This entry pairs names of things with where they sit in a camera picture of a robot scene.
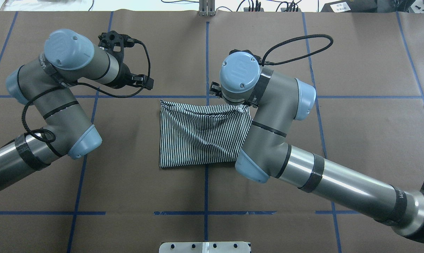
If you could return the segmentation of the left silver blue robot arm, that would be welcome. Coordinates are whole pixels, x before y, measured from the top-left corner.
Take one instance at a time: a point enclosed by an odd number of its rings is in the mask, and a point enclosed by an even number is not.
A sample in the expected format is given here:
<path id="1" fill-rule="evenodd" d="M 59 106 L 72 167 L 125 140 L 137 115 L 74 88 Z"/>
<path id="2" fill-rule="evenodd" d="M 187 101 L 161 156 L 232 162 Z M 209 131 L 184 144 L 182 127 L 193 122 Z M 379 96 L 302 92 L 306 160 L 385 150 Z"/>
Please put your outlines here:
<path id="1" fill-rule="evenodd" d="M 123 62 L 124 48 L 144 45 L 142 41 L 116 31 L 101 33 L 98 39 L 94 45 L 73 30 L 56 30 L 37 59 L 7 77 L 9 94 L 24 106 L 25 133 L 0 148 L 0 191 L 65 155 L 77 160 L 102 144 L 70 90 L 76 85 L 92 88 L 80 78 L 113 89 L 153 88 L 149 74 L 133 74 Z"/>

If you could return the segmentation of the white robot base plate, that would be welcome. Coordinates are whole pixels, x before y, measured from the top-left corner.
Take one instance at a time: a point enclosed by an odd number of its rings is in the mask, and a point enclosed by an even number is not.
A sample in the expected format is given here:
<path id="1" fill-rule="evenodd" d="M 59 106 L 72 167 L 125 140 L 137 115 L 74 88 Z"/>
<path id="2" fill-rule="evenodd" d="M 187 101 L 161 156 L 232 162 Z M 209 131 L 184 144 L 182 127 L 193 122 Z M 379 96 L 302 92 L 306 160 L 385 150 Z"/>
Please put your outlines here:
<path id="1" fill-rule="evenodd" d="M 250 242 L 166 242 L 159 247 L 159 253 L 251 253 Z"/>

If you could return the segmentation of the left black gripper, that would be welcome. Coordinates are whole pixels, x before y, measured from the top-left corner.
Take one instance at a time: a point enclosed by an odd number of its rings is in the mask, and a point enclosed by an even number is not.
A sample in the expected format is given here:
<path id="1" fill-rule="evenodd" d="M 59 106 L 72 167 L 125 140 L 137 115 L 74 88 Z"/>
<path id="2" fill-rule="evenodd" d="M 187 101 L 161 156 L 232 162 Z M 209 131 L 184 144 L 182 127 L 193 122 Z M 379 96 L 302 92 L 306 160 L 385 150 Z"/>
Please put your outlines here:
<path id="1" fill-rule="evenodd" d="M 145 74 L 132 74 L 127 64 L 122 63 L 119 68 L 117 77 L 109 82 L 109 87 L 113 89 L 120 89 L 126 85 L 131 87 L 145 88 L 151 91 L 154 88 L 154 79 Z"/>

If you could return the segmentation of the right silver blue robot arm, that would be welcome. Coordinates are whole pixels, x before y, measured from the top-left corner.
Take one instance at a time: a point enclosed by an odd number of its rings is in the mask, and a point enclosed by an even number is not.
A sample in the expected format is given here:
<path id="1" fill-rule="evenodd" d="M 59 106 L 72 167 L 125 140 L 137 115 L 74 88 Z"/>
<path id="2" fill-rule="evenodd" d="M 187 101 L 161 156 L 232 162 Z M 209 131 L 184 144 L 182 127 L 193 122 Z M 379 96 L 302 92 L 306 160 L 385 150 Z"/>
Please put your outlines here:
<path id="1" fill-rule="evenodd" d="M 210 94 L 257 108 L 236 159 L 238 173 L 258 183 L 280 179 L 424 244 L 424 182 L 421 189 L 406 191 L 287 142 L 292 122 L 307 118 L 315 104 L 312 85 L 263 65 L 249 50 L 231 50 L 219 79 Z"/>

